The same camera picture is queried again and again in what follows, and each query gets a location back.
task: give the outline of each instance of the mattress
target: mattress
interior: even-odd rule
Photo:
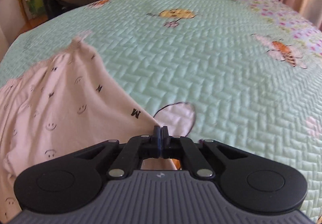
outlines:
[[[301,210],[317,220],[322,34],[307,20],[276,0],[109,0],[20,35],[0,64],[0,86],[80,32],[90,33],[85,42],[151,115],[190,102],[195,142],[215,139],[298,169],[309,185]],[[301,60],[268,54],[267,41],[296,48]]]

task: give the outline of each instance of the pink cloth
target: pink cloth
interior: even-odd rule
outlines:
[[[108,139],[126,143],[133,136],[152,134],[157,125],[79,37],[0,89],[0,121],[3,223],[20,211],[13,184],[23,170]],[[161,159],[144,161],[144,166],[175,169],[171,160]]]

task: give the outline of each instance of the wooden chair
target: wooden chair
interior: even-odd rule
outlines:
[[[18,35],[25,33],[29,30],[32,30],[33,28],[43,24],[44,22],[46,22],[48,20],[47,15],[41,15],[41,16],[36,17],[34,19],[29,19],[27,16],[26,10],[25,10],[24,0],[18,0],[18,1],[19,1],[21,14],[26,22],[26,24],[22,27],[22,29],[20,29]]]

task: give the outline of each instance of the green quilted bedspread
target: green quilted bedspread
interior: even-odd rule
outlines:
[[[21,35],[0,64],[0,86],[86,30],[92,33],[85,41],[107,71],[151,115],[171,103],[191,102],[197,115],[189,137],[195,142],[215,139],[298,169],[309,184],[302,210],[317,220],[322,207],[317,57],[234,0],[110,0]],[[297,47],[307,69],[293,67],[292,58],[275,60],[253,34]]]

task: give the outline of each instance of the black letter m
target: black letter m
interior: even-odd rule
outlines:
[[[132,112],[131,116],[134,116],[135,115],[136,118],[139,118],[140,113],[141,113],[141,111],[138,111],[136,109],[133,109],[133,112]]]

